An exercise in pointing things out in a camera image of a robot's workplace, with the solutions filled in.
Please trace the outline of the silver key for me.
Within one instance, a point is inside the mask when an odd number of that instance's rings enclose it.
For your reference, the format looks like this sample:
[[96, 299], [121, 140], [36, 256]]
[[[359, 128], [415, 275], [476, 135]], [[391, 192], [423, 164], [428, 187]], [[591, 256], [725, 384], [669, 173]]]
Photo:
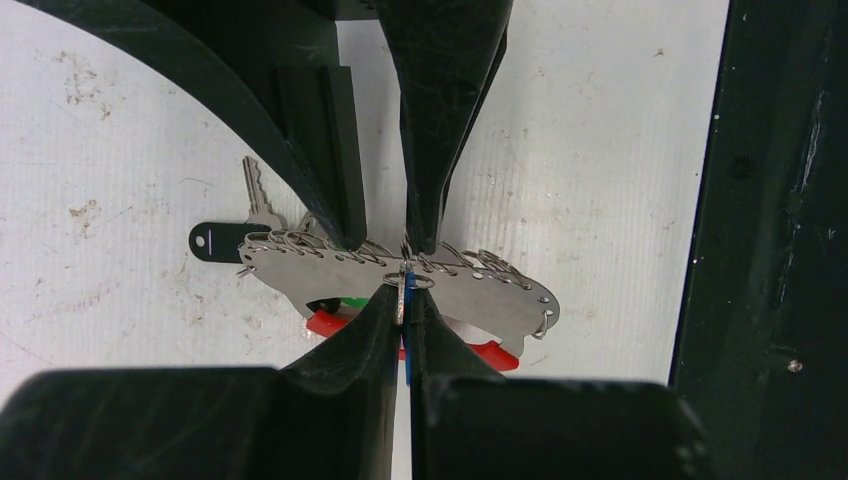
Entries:
[[273, 211], [262, 187], [258, 161], [245, 156], [241, 160], [241, 165], [249, 201], [249, 213], [246, 222], [254, 225], [265, 225], [272, 230], [286, 228], [287, 222]]

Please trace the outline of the green key tag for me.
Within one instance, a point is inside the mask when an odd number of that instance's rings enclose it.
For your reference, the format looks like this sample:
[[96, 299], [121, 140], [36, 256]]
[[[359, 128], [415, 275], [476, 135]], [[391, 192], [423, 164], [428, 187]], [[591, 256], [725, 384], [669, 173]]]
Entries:
[[342, 297], [340, 301], [346, 306], [357, 309], [363, 308], [368, 303], [368, 299], [362, 297]]

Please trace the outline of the metal key holder red handle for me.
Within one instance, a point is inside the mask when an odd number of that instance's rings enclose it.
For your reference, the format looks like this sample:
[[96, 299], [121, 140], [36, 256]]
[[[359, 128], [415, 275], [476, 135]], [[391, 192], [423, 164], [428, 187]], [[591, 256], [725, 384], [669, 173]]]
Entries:
[[500, 371], [514, 370], [525, 340], [543, 339], [560, 318], [560, 305], [541, 283], [488, 250], [459, 251], [442, 245], [449, 261], [395, 255], [366, 241], [351, 251], [305, 231], [249, 233], [239, 247], [247, 274], [282, 293], [305, 318], [309, 331], [328, 338], [361, 309], [342, 297], [369, 299], [382, 284], [397, 286], [404, 273], [427, 291], [442, 317], [490, 335], [473, 350]]

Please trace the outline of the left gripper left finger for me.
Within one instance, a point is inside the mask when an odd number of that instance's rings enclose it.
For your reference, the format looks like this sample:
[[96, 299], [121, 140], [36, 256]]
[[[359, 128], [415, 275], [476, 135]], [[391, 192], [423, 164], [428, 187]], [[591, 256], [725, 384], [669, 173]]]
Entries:
[[381, 286], [288, 366], [55, 370], [1, 413], [5, 479], [387, 479], [400, 331]]

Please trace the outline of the black key tag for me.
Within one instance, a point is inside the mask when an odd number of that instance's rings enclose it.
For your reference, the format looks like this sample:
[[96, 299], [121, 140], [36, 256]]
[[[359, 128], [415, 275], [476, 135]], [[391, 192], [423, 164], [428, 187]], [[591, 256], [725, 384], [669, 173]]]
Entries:
[[239, 247], [246, 235], [259, 231], [264, 231], [260, 225], [201, 222], [189, 231], [188, 247], [203, 262], [241, 264]]

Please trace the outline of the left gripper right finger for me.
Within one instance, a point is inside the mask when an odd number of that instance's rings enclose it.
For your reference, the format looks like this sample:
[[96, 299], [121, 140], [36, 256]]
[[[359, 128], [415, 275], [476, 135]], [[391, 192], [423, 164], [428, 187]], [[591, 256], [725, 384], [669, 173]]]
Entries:
[[416, 479], [711, 479], [703, 430], [669, 388], [507, 377], [405, 296]]

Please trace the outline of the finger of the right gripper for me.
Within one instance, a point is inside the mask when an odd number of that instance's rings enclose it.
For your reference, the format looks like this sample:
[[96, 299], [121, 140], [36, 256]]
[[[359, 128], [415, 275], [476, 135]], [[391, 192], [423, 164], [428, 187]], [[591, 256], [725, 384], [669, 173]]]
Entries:
[[510, 1], [377, 1], [400, 88], [414, 253], [438, 248], [451, 176], [505, 55]]
[[37, 1], [128, 53], [233, 130], [339, 246], [365, 240], [351, 71], [315, 1]]

